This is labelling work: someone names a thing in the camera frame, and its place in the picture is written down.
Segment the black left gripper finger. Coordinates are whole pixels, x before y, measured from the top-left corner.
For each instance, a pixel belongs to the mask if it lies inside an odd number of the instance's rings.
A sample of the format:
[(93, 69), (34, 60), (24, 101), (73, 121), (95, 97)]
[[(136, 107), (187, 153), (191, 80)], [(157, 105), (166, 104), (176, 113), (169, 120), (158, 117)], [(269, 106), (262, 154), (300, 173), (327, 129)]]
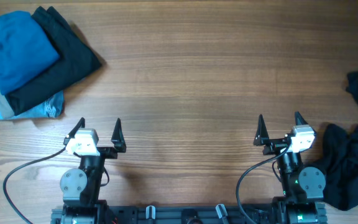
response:
[(126, 152), (127, 146), (122, 132), (121, 119), (118, 118), (112, 133), (111, 142), (117, 152)]
[(67, 138), (75, 137), (76, 132), (80, 128), (84, 128), (84, 127), (85, 127), (85, 119), (84, 119), (84, 117), (82, 117), (82, 118), (80, 118), (79, 122), (77, 122), (76, 126), (67, 134)]

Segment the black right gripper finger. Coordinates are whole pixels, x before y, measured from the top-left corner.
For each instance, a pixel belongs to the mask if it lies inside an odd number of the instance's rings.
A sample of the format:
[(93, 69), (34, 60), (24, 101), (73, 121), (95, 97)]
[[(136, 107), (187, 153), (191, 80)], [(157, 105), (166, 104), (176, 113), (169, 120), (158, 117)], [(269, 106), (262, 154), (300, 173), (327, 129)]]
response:
[(295, 112), (295, 125), (308, 125), (307, 121), (302, 117), (301, 113), (299, 111)]
[(258, 118), (258, 125), (257, 125), (256, 133), (255, 133), (253, 145), (263, 146), (263, 145), (268, 144), (269, 141), (270, 141), (270, 138), (269, 138), (269, 134), (267, 131), (267, 127), (265, 125), (264, 117), (262, 114), (260, 114), (259, 118)]

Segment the black polo shirt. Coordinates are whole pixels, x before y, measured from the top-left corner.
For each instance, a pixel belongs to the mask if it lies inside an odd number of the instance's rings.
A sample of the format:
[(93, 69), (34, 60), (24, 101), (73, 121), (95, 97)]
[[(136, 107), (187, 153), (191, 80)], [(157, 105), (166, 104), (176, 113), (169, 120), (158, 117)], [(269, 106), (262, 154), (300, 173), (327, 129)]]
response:
[(358, 206), (358, 126), (349, 134), (329, 124), (323, 136), (323, 156), (311, 165), (326, 175), (324, 202), (342, 211)]

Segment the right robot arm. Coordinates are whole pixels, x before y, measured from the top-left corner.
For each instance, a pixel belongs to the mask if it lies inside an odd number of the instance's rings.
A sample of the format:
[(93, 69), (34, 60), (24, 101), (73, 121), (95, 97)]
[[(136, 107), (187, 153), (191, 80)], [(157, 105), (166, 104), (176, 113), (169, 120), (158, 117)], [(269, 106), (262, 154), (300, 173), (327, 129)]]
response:
[(310, 149), (316, 131), (295, 112), (295, 125), (283, 138), (271, 139), (262, 115), (259, 116), (254, 145), (263, 146), (263, 155), (278, 156), (278, 166), (283, 189), (282, 197), (275, 197), (265, 214), (260, 214), (261, 223), (314, 223), (328, 222), (323, 201), (326, 178), (323, 171), (306, 166), (301, 153)]

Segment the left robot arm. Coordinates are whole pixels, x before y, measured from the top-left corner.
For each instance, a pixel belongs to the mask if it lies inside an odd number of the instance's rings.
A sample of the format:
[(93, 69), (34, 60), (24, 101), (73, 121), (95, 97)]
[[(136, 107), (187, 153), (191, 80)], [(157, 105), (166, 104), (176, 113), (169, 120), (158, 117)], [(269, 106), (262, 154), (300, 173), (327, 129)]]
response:
[(105, 160), (117, 159), (119, 153), (126, 152), (121, 120), (117, 119), (112, 133), (110, 147), (99, 147), (99, 137), (95, 129), (85, 127), (81, 118), (67, 134), (63, 144), (68, 153), (78, 156), (80, 164), (76, 169), (66, 171), (60, 180), (63, 192), (63, 209), (54, 212), (52, 223), (97, 224), (116, 223), (117, 218), (107, 205), (99, 199), (102, 176), (105, 173)]

